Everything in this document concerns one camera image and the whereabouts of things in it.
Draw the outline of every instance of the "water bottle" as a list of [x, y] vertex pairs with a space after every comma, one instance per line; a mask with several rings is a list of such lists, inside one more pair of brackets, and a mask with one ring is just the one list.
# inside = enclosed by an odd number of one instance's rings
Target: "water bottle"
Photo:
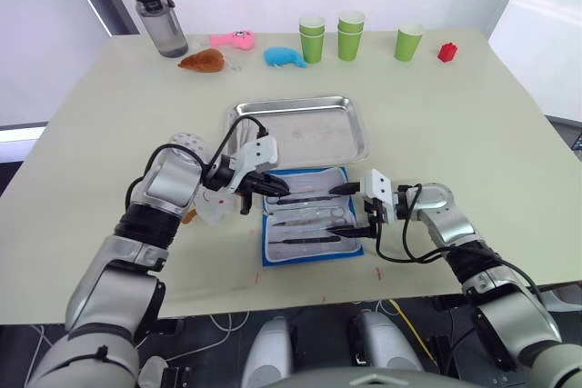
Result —
[[174, 6], [172, 0], [135, 0], [135, 10], [157, 50], [169, 58], [181, 56], [188, 50]]

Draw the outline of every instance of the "table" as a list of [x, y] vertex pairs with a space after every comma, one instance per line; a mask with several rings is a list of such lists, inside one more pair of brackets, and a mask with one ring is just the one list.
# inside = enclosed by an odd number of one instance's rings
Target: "table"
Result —
[[[191, 36], [195, 45], [202, 36]], [[173, 133], [217, 145], [236, 103], [342, 93], [363, 115], [369, 157], [395, 184], [448, 185], [488, 243], [540, 284], [582, 273], [582, 166], [478, 31], [431, 31], [414, 60], [392, 56], [394, 33], [367, 33], [360, 55], [299, 69], [267, 67], [273, 45], [299, 48], [298, 35], [258, 35], [250, 53], [226, 49], [241, 71], [198, 74], [159, 56], [146, 36], [111, 38], [66, 98], [0, 199], [0, 323], [61, 323], [65, 307], [103, 239], [124, 211], [127, 185]], [[455, 42], [454, 62], [437, 59]], [[361, 202], [356, 202], [360, 209]], [[401, 224], [385, 226], [384, 246], [402, 255]], [[433, 248], [412, 224], [417, 254]], [[458, 293], [442, 261], [387, 264], [372, 240], [361, 257], [263, 268], [260, 212], [229, 215], [219, 227], [180, 228], [159, 277], [161, 316], [223, 313]]]

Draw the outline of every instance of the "green cup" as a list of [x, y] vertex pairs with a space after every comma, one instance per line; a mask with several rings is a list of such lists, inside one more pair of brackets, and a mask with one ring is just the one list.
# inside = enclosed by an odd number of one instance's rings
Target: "green cup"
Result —
[[360, 46], [362, 32], [349, 33], [337, 29], [337, 55], [343, 61], [354, 61]]
[[321, 61], [321, 53], [324, 48], [324, 34], [320, 35], [301, 35], [301, 48], [303, 49], [303, 58], [310, 64]]
[[339, 13], [339, 21], [337, 22], [337, 29], [342, 32], [356, 34], [364, 30], [364, 22], [366, 16], [364, 13], [350, 9]]
[[320, 15], [299, 17], [299, 32], [303, 35], [319, 36], [326, 30], [326, 19]]
[[398, 61], [410, 61], [424, 33], [424, 27], [417, 23], [406, 23], [399, 26], [394, 57]]

